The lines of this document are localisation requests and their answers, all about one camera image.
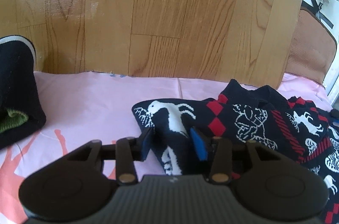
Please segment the red diamond pattern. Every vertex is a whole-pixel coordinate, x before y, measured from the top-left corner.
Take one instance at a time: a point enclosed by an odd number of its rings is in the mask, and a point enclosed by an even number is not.
[[[218,96],[218,102],[226,104],[228,102],[228,98],[224,94],[220,94]]]
[[[215,117],[213,121],[208,125],[209,129],[213,132],[214,135],[220,137],[224,134],[226,127],[221,123],[218,117]]]
[[[319,118],[319,120],[327,121],[328,122],[328,119],[326,117],[324,117],[324,116],[318,115],[318,118]]]
[[[221,110],[223,109],[222,105],[218,103],[216,100],[210,101],[206,106],[212,110],[212,112],[218,116]]]
[[[293,108],[296,105],[295,102],[289,102],[289,101],[287,101],[287,102],[288,102],[290,108]]]
[[[339,211],[339,204],[334,203],[333,211],[328,211],[327,214],[326,214],[325,224],[331,224],[332,219],[333,219],[333,215],[338,214],[338,211]]]
[[[296,104],[302,104],[302,105],[305,105],[305,100],[301,97],[299,97],[297,100],[296,100]]]

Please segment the brown cushion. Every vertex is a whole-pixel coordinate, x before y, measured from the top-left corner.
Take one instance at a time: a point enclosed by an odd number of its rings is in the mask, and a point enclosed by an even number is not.
[[[336,50],[332,34],[310,11],[301,8],[285,72],[322,84]]]

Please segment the black tape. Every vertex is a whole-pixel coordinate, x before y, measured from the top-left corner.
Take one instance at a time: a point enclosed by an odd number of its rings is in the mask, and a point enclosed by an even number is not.
[[[301,2],[301,6],[307,8],[310,12],[312,12],[315,15],[316,18],[318,18],[319,20],[323,20],[331,29],[333,29],[332,22],[320,12],[317,1],[311,0],[311,2],[313,6],[309,5],[303,0]]]

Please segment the wooden floor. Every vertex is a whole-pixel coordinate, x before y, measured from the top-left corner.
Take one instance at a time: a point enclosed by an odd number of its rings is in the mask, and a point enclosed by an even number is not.
[[[301,0],[0,0],[0,36],[36,70],[204,78],[277,87]]]

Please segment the pink bedsheet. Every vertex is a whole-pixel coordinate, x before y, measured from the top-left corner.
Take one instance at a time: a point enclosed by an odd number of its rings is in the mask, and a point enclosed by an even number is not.
[[[131,107],[157,98],[201,100],[217,98],[227,83],[200,79],[132,78],[95,72],[77,75],[35,73],[40,102],[47,116],[41,131],[0,152],[0,223],[20,224],[26,216],[18,201],[25,177],[82,144],[100,139],[103,144],[137,137],[139,127]],[[252,90],[255,87],[243,85]],[[278,91],[286,98],[301,96],[317,107],[331,110],[322,86],[285,74]],[[136,162],[139,179],[144,174],[163,174],[154,154]],[[115,162],[108,161],[104,174],[115,178]]]

